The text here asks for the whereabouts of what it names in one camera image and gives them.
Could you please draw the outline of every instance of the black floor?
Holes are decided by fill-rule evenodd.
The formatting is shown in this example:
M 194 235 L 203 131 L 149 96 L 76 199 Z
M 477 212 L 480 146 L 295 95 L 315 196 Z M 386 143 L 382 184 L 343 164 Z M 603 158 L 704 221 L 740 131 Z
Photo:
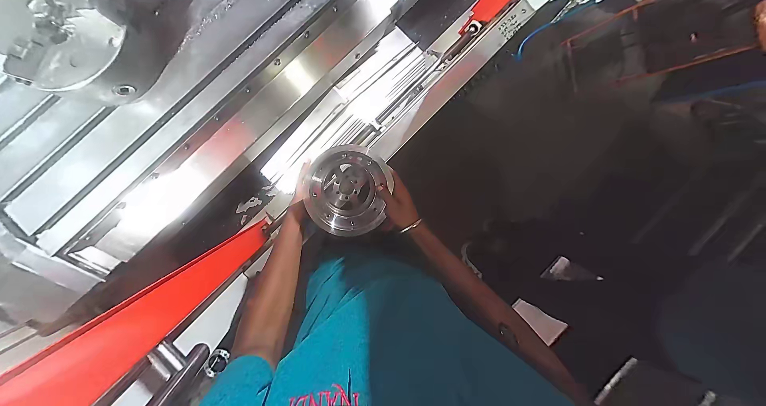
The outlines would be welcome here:
M 576 52 L 575 92 L 560 42 L 619 1 L 535 35 L 521 60 L 525 34 L 514 38 L 389 162 L 453 252 L 497 218 L 627 243 L 693 171 L 697 133 L 652 106 L 659 80 L 612 83 L 630 68 L 619 34 L 604 31 Z M 540 10 L 525 32 L 562 6 Z M 632 353 L 622 339 L 570 333 L 555 348 L 594 394 Z

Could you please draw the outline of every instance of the blue cable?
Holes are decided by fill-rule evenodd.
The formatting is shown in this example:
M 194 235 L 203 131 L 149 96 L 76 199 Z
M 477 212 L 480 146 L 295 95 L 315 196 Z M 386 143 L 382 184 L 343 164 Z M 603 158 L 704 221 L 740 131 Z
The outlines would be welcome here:
M 542 25 L 540 28 L 532 30 L 531 33 L 529 35 L 527 35 L 526 38 L 524 38 L 522 40 L 522 43 L 519 44 L 519 50 L 516 52 L 516 54 L 512 54 L 511 56 L 513 56 L 516 59 L 516 61 L 521 62 L 522 61 L 522 50 L 524 49 L 524 44 L 526 44 L 526 42 L 529 41 L 530 38 L 532 38 L 535 35 L 537 35 L 543 29 L 550 28 L 551 26 L 557 24 L 558 22 L 562 21 L 563 19 L 569 18 L 569 17 L 579 13 L 580 11 L 590 7 L 591 5 L 596 5 L 596 4 L 597 4 L 597 2 L 595 0 L 589 0 L 585 4 L 582 4 L 579 7 L 569 11 L 567 14 L 564 14 L 563 16 L 561 16 L 561 18 L 559 20 L 557 20 L 555 23 L 548 22 L 548 23 Z

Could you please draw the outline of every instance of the red frame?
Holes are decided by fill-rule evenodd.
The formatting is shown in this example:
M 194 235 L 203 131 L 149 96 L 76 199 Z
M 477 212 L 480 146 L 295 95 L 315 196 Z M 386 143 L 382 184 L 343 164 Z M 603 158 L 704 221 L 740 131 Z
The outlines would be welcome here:
M 264 219 L 0 375 L 0 405 L 92 404 L 266 242 Z

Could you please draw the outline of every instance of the person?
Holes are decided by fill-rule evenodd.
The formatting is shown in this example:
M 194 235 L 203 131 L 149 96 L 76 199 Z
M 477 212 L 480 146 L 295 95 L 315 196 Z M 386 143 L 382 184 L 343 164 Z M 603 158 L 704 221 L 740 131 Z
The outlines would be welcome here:
M 235 359 L 202 404 L 592 404 L 522 317 L 436 238 L 394 179 L 393 195 L 385 185 L 378 193 L 420 257 L 336 242 L 308 281 L 304 320 L 282 357 L 306 218 L 297 192 L 244 303 Z

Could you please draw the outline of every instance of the bracelet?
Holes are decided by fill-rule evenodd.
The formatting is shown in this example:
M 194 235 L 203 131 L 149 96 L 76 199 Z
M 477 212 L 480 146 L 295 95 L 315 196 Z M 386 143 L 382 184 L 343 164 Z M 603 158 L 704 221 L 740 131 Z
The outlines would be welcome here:
M 402 235 L 406 233 L 407 231 L 411 230 L 412 228 L 415 228 L 416 226 L 420 225 L 423 219 L 418 219 L 417 221 L 413 222 L 412 225 L 406 227 L 404 230 L 399 231 L 399 234 Z

